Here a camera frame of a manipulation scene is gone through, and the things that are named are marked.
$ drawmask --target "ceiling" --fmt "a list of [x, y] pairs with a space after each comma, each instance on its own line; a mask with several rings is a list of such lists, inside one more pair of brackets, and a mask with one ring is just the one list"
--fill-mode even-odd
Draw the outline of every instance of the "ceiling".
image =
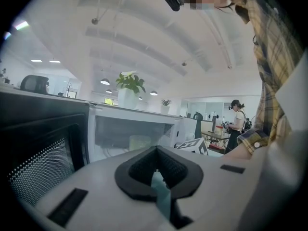
[[55, 58], [94, 92], [115, 90], [119, 73], [131, 70], [161, 97], [214, 95], [213, 81], [228, 77], [259, 81], [252, 26], [230, 9], [174, 12], [164, 0], [32, 0], [20, 16], [30, 26], [17, 54], [28, 61]]

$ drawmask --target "office desk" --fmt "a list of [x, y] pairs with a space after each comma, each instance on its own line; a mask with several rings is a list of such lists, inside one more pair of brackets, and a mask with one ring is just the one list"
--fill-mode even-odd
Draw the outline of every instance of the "office desk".
[[230, 134], [228, 133], [222, 133], [221, 135], [216, 133], [211, 133], [209, 131], [201, 132], [204, 139], [207, 140], [208, 137], [210, 137], [211, 143], [215, 143], [216, 145], [219, 145], [220, 142], [223, 142], [223, 147], [226, 148], [228, 144], [228, 140], [230, 138]]

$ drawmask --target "yellow plaid shirt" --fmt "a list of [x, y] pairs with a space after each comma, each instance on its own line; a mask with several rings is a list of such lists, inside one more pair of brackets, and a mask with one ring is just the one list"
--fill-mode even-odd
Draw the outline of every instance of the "yellow plaid shirt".
[[245, 23], [250, 21], [254, 28], [254, 52], [263, 82], [255, 127], [237, 139], [253, 153], [256, 142], [267, 146], [291, 131], [275, 93], [294, 71], [304, 46], [276, 0], [242, 0], [236, 4], [235, 10]]

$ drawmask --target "black pants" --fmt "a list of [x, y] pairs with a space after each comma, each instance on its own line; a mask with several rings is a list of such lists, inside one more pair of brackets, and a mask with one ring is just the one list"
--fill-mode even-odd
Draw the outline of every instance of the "black pants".
[[231, 131], [231, 135], [228, 141], [227, 149], [226, 149], [226, 154], [232, 151], [235, 147], [237, 147], [237, 137], [241, 135], [240, 131], [233, 130]]

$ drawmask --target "office chair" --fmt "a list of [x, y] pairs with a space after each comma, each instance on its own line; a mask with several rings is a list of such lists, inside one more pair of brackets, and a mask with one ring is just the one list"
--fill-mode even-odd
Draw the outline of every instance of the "office chair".
[[20, 90], [35, 92], [40, 94], [47, 94], [46, 84], [48, 78], [37, 75], [26, 76], [20, 84]]

